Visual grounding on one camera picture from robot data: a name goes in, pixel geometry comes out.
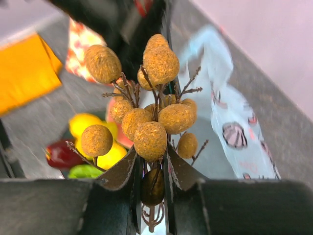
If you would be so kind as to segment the fake red mango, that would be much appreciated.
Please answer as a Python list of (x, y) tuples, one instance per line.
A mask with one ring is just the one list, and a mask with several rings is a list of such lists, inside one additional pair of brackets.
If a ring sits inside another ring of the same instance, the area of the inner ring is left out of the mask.
[(45, 156), (49, 166), (58, 170), (70, 170), (76, 165), (82, 165), (84, 161), (67, 146), (67, 141), (60, 140), (48, 145), (45, 149)]

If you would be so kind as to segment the fake green kiwi slice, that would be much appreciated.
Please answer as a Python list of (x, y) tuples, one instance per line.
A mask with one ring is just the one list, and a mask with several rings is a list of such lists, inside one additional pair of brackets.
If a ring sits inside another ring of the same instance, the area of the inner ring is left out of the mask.
[(79, 179), (79, 178), (97, 178), (102, 175), (104, 172), (89, 165), (77, 165), (70, 169), (68, 173), (68, 178), (70, 179)]

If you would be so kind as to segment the fake brown grape bunch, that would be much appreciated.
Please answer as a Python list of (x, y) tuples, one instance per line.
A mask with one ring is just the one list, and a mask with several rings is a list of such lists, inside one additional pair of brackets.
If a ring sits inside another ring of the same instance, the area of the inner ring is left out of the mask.
[(143, 63), (137, 72), (138, 83), (130, 91), (128, 83), (116, 83), (112, 93), (117, 101), (111, 117), (121, 124), (124, 135), (133, 143), (129, 151), (134, 163), (133, 223), (140, 228), (142, 208), (160, 205), (165, 196), (163, 163), (174, 150), (183, 159), (196, 160), (203, 151), (188, 129), (197, 120), (195, 101), (182, 95), (194, 90), (184, 87), (181, 93), (164, 95), (165, 85), (174, 81), (179, 60), (161, 34), (153, 35), (143, 52)]

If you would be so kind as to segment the yellow fake lemon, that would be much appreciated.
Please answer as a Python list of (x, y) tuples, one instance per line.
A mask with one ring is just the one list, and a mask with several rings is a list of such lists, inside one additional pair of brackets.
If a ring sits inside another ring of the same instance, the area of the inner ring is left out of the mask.
[(95, 115), (88, 113), (78, 113), (68, 122), (69, 131), (75, 139), (81, 138), (86, 128), (92, 125), (102, 124), (102, 120)]

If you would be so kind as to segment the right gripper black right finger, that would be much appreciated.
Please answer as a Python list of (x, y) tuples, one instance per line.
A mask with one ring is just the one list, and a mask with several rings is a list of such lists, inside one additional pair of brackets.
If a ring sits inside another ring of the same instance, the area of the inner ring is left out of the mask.
[(164, 155), (169, 235), (310, 235), (313, 192), (289, 180), (210, 180), (169, 145)]

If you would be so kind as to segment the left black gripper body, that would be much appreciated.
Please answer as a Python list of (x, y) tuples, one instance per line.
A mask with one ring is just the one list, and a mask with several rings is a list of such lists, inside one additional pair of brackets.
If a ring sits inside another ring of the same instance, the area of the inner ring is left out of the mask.
[(51, 0), (74, 20), (103, 37), (118, 56), (128, 80), (137, 80), (150, 37), (171, 41), (172, 0)]

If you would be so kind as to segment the light blue plastic bag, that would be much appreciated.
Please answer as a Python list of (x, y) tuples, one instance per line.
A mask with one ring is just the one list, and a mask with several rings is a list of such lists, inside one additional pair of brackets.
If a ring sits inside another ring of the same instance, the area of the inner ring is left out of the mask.
[(214, 26), (203, 26), (182, 49), (179, 85), (187, 84), (191, 78), (188, 62), (199, 54), (203, 55), (201, 70), (190, 87), (202, 87), (202, 91), (186, 96), (197, 102), (198, 116), (209, 119), (235, 176), (280, 179), (254, 110), (246, 98), (228, 84), (234, 65), (226, 42)]

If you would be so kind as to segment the fake yellow star fruit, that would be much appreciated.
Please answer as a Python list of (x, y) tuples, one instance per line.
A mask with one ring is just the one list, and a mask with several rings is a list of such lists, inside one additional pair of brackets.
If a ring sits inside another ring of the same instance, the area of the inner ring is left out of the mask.
[[(122, 145), (120, 145), (118, 142), (115, 141), (117, 137), (116, 124), (114, 124), (113, 122), (105, 122), (105, 121), (100, 122), (100, 124), (102, 124), (103, 126), (105, 126), (106, 128), (110, 130), (112, 137), (113, 137), (113, 141), (112, 141), (112, 147), (110, 151), (105, 155), (99, 156), (97, 159), (96, 165), (104, 170), (108, 170), (127, 154), (127, 150), (125, 149), (125, 147), (123, 147)], [(78, 137), (78, 136), (76, 137), (75, 147), (85, 158), (95, 163), (94, 158), (86, 154), (84, 150), (82, 149), (81, 137)]]

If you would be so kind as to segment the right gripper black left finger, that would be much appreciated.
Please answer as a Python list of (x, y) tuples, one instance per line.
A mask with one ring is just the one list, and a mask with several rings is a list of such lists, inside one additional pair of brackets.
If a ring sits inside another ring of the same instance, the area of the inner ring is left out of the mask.
[(134, 149), (98, 180), (27, 179), (0, 158), (3, 235), (135, 235), (140, 232), (139, 158)]

